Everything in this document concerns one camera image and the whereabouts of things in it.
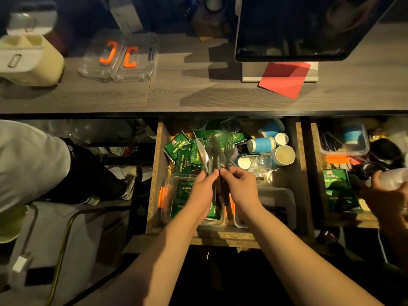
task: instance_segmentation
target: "desk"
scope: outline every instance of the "desk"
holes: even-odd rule
[[[101,83],[81,78],[80,57],[66,59],[60,84],[27,88],[3,83],[4,118],[158,115],[375,115],[408,113],[408,24],[378,24],[344,61],[321,62],[319,82],[297,100],[241,83],[241,65],[223,39],[200,42],[160,35],[151,82]]]

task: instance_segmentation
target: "hand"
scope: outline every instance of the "hand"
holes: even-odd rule
[[[407,207],[408,182],[397,190],[389,191],[380,186],[381,171],[375,172],[371,178],[371,187],[360,185],[359,196],[365,200],[371,212],[381,224],[390,225],[401,218],[401,211]]]
[[[254,207],[262,206],[255,175],[235,166],[231,167],[230,172],[221,169],[220,174],[229,185],[232,200],[240,215],[248,216]]]
[[[205,172],[201,171],[194,181],[186,207],[194,214],[193,217],[197,219],[197,225],[204,221],[210,211],[210,205],[213,199],[213,183],[219,174],[219,171],[215,169],[206,177]]]

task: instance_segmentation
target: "person's right hand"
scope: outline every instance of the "person's right hand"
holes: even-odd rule
[[[375,172],[371,178],[371,186],[361,184],[359,196],[365,200],[371,212],[380,224],[390,225],[401,218],[401,212],[408,203],[408,182],[397,190],[387,190],[380,185],[381,171]]]
[[[221,169],[220,174],[229,185],[232,200],[240,215],[248,216],[254,207],[262,206],[258,197],[255,175],[235,166],[231,167],[230,172]]]

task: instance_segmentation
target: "open drawer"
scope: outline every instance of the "open drawer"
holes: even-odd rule
[[[320,138],[317,123],[311,121],[303,124],[303,135],[305,144],[313,146],[307,150],[306,158],[309,165],[310,191],[313,200],[313,215],[320,219],[324,226],[354,226],[361,228],[379,228],[376,217],[370,211],[361,212],[332,212],[329,209],[329,198],[326,194],[323,170],[330,169],[327,164],[326,155],[320,151]]]
[[[242,130],[250,135],[256,135],[256,130],[263,125],[265,121],[251,120],[242,123]],[[295,118],[286,120],[286,133],[290,137],[290,145],[296,152],[296,160],[293,164],[285,166],[289,179],[289,186],[295,196],[297,207],[297,228],[298,234],[305,242],[314,241],[313,223],[310,207],[309,187],[306,173],[306,161],[303,148],[302,128],[300,122]],[[147,215],[146,234],[158,234],[164,224],[160,217],[159,208],[160,189],[164,186],[168,174],[171,173],[168,159],[163,148],[171,141],[171,138],[177,133],[189,131],[189,122],[181,118],[162,118],[157,127],[157,140],[155,160],[153,165],[152,185],[150,190],[149,210]],[[230,246],[243,248],[259,248],[257,241],[252,233],[247,229],[240,229],[234,226],[233,220],[228,219],[228,225],[221,231],[198,229],[191,240],[191,244],[196,245],[214,245]]]

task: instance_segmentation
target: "black pants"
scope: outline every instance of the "black pants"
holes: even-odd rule
[[[71,154],[68,175],[42,198],[59,203],[81,204],[91,195],[102,201],[115,200],[126,192],[126,184],[111,173],[88,149],[63,139]]]

